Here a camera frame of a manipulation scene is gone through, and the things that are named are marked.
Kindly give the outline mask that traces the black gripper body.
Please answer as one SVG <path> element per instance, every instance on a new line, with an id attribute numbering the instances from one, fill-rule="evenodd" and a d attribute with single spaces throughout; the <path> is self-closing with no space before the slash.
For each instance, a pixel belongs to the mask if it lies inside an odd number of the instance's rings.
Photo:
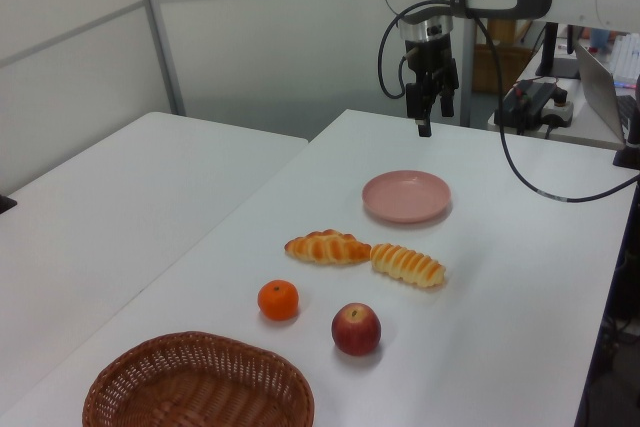
<path id="1" fill-rule="evenodd" d="M 405 41 L 404 44 L 408 68 L 418 82 L 426 77 L 439 79 L 440 74 L 454 82 L 458 81 L 449 35 L 424 42 Z"/>

